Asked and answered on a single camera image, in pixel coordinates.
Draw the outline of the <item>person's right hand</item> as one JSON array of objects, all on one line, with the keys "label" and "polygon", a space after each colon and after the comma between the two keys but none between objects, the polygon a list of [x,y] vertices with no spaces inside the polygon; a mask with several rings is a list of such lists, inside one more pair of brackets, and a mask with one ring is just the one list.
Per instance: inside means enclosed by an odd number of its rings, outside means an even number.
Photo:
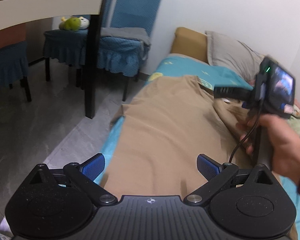
[{"label": "person's right hand", "polygon": [[274,149],[273,171],[288,177],[298,185],[300,182],[300,137],[284,119],[276,115],[263,114],[258,124],[267,129]]}]

